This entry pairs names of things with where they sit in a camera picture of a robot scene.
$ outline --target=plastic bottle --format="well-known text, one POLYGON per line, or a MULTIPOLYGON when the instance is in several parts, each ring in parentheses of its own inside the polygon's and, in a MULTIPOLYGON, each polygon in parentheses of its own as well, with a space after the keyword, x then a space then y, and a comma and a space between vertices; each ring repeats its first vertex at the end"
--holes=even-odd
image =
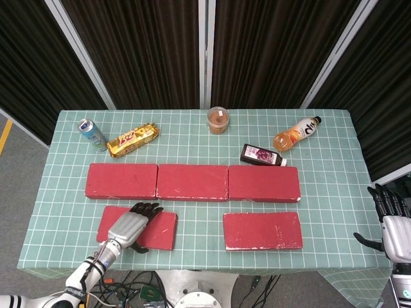
POLYGON ((307 118, 285 132, 281 132, 274 138, 274 146, 278 151, 286 151, 298 141, 312 135, 321 123, 320 117, 307 118))

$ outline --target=table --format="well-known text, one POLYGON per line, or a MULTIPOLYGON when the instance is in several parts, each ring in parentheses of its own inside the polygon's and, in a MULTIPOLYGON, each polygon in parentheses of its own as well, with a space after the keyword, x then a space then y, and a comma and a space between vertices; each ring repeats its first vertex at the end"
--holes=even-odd
POLYGON ((250 275, 318 271, 352 304, 374 307, 390 275, 383 253, 353 237, 378 240, 381 229, 356 132, 346 110, 230 110, 229 130, 212 135, 206 110, 61 111, 42 175, 39 193, 18 268, 42 278, 64 277, 97 248, 96 231, 106 205, 130 207, 125 200, 89 200, 84 196, 89 164, 179 163, 244 164, 245 143, 273 150, 273 136, 305 117, 321 116, 317 132, 284 152, 299 170, 299 203, 248 201, 161 201, 179 217, 175 249, 138 255, 124 251, 114 269, 195 269, 250 275), (90 118, 108 139, 141 123, 156 123, 160 136, 122 158, 97 153, 77 131, 90 118), (226 212, 297 211, 302 250, 226 252, 222 216, 226 212))

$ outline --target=blue can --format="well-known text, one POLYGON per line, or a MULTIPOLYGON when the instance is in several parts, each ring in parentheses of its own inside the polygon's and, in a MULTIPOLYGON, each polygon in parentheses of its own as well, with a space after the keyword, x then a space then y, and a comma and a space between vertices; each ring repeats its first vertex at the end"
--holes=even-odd
POLYGON ((78 131, 91 142, 98 151, 107 150, 107 140, 104 138, 102 132, 98 129, 97 125, 90 119, 82 119, 78 123, 78 131))

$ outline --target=floor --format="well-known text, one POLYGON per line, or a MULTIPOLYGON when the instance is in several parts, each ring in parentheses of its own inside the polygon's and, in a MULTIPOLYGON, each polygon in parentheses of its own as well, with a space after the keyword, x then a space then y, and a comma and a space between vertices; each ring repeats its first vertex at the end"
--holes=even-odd
MULTIPOLYGON (((0 134, 6 118, 0 115, 0 134)), ((47 149, 34 141, 15 125, 12 126, 0 155, 0 293, 37 298, 61 291, 64 278, 42 280, 16 268, 26 229, 33 210, 47 149)), ((122 271, 108 271, 106 277, 121 281, 122 271)), ((232 307, 238 308, 250 290, 253 277, 240 276, 232 293, 232 307)), ((263 290, 268 277, 263 277, 256 290, 247 297, 242 307, 251 307, 263 290)), ((382 294, 382 307, 395 307, 387 284, 382 294)), ((133 307, 142 307, 136 302, 133 307)), ((282 275, 268 297, 265 307, 353 307, 317 272, 282 275)))

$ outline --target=curtain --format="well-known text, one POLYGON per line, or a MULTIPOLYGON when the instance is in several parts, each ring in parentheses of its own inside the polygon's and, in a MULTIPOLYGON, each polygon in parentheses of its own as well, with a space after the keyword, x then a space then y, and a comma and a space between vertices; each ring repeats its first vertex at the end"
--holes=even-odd
POLYGON ((217 1, 211 105, 299 108, 358 3, 217 1))
POLYGON ((348 109, 371 180, 411 163, 411 2, 378 1, 310 108, 348 109))
POLYGON ((198 1, 62 2, 118 109, 198 108, 198 1))
POLYGON ((62 109, 106 109, 44 1, 0 2, 0 108, 50 144, 62 109))

